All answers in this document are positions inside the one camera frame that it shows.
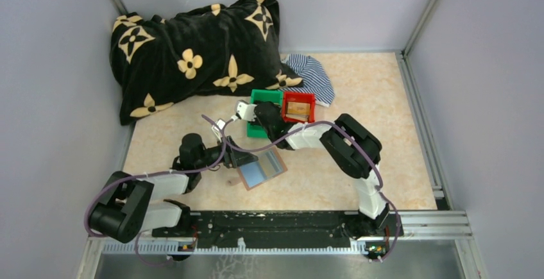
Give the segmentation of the pink leather card holder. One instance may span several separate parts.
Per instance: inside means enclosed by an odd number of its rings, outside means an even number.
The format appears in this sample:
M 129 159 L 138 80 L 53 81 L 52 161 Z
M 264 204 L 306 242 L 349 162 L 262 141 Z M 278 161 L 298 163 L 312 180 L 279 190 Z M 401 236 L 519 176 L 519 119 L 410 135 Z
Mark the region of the pink leather card holder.
M 273 178 L 287 172 L 287 166 L 277 148 L 270 148 L 256 154 L 258 160 L 237 168 L 241 183 L 246 190 L 252 190 Z

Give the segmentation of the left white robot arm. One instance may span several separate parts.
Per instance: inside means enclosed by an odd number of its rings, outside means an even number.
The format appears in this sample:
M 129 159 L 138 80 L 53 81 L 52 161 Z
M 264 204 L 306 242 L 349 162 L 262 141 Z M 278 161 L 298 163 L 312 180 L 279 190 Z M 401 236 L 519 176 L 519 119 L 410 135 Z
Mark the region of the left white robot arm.
M 110 237 L 121 243 L 157 229 L 169 229 L 183 237 L 192 228 L 190 208 L 173 200 L 173 196 L 192 192 L 204 171 L 219 165 L 235 169 L 258 159 L 237 150 L 230 136 L 219 137 L 216 146 L 208 148 L 201 135 L 188 133 L 169 170 L 139 176 L 114 172 L 86 210 L 85 229 L 96 237 Z

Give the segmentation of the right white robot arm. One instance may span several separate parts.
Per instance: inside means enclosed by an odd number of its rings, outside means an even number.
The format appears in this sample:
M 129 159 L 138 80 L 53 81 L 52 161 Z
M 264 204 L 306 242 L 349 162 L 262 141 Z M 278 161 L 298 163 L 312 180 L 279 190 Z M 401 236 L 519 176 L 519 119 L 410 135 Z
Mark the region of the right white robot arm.
M 327 151 L 340 170 L 354 179 L 364 232 L 378 235 L 384 230 L 389 206 L 382 195 L 384 183 L 378 168 L 382 144 L 351 115 L 341 114 L 333 122 L 294 123 L 285 121 L 281 108 L 270 101 L 251 104 L 239 100 L 232 119 L 257 123 L 270 145 L 279 149 Z

